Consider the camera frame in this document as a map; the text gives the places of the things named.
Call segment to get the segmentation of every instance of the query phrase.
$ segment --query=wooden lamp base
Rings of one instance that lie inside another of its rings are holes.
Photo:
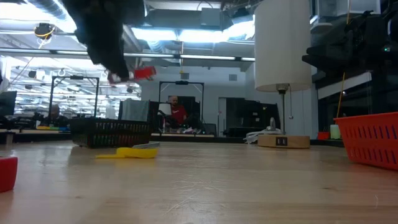
[[[288,136],[279,134],[261,134],[258,145],[262,147],[278,147],[290,149],[309,149],[310,136]]]

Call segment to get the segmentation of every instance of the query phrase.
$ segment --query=red shirt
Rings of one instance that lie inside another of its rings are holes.
[[[172,117],[177,120],[178,124],[184,123],[184,116],[187,115],[184,106],[172,106]]]

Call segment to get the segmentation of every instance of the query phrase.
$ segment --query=wooden table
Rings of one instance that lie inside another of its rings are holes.
[[[113,149],[15,144],[0,223],[397,223],[398,173],[344,149],[161,143],[156,159],[94,160]]]

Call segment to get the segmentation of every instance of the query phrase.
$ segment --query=lamp shade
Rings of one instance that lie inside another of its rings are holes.
[[[310,46],[308,0],[266,0],[256,9],[255,81],[258,91],[311,87],[311,67],[302,61]]]
[[[172,105],[170,103],[161,103],[159,104],[159,110],[162,111],[166,115],[172,114]]]

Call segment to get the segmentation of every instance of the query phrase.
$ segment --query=black crate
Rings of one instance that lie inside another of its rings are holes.
[[[147,122],[99,118],[71,119],[70,131],[73,143],[90,148],[147,144],[152,134]]]

